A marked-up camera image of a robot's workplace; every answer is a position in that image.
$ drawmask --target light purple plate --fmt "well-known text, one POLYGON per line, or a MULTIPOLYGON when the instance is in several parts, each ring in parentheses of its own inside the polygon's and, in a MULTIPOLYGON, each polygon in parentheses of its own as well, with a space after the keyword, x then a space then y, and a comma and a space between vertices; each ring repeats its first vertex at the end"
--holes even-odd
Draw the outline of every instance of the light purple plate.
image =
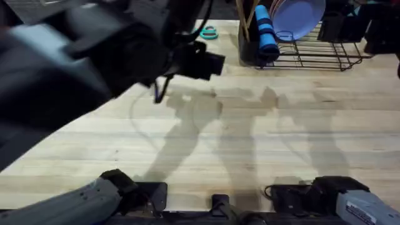
POLYGON ((284 0, 272 19, 276 36, 283 41, 304 37, 323 17, 325 5, 325 0, 284 0))

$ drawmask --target wooden countertop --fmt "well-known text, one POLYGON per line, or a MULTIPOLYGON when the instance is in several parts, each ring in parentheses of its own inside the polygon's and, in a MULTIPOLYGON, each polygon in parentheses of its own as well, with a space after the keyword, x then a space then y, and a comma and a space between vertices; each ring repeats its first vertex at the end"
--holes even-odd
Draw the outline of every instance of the wooden countertop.
POLYGON ((207 209, 214 193, 270 210, 273 183, 345 175, 400 210, 400 80, 395 56, 345 72, 239 65, 237 21, 209 21, 227 56, 211 82, 176 78, 160 105, 134 86, 43 142, 0 174, 0 208, 18 208, 119 168, 166 181, 167 208, 207 209))

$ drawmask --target black wire dish rack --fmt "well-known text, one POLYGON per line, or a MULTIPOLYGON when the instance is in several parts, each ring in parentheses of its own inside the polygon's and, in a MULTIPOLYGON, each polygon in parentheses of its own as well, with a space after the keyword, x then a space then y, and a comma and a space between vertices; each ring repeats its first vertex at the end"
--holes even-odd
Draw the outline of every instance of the black wire dish rack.
MULTIPOLYGON (((257 66, 258 69, 326 69, 345 71, 362 63, 363 59, 371 59, 373 55, 359 50, 361 43, 330 43, 318 40, 321 23, 309 34, 291 42, 279 42, 279 58, 274 62, 257 66)), ((280 36, 292 36, 282 31, 280 36)))

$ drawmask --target gray metal arm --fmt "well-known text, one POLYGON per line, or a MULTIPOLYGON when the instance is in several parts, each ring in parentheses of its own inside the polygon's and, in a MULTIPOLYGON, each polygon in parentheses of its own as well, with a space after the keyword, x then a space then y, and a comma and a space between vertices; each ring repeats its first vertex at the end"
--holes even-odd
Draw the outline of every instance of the gray metal arm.
POLYGON ((87 225, 106 220, 122 197, 110 181, 97 178, 91 184, 51 199, 0 214, 0 225, 87 225))
POLYGON ((339 194, 336 212, 351 225, 400 225, 400 212, 362 190, 339 194))

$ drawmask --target dish rack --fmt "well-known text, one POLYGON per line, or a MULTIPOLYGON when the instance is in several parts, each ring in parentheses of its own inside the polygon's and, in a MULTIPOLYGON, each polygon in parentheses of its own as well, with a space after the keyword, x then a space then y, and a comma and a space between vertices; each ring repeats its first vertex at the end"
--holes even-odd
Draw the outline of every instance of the dish rack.
POLYGON ((279 58, 269 64, 259 66, 256 59, 244 55, 251 55, 254 48, 258 48, 258 42, 244 44, 243 34, 239 32, 241 46, 241 59, 257 69, 325 69, 345 71, 354 65, 362 63, 363 59, 371 59, 373 55, 360 51, 361 43, 330 43, 318 40, 321 28, 319 23, 308 35, 293 42, 279 42, 279 58))

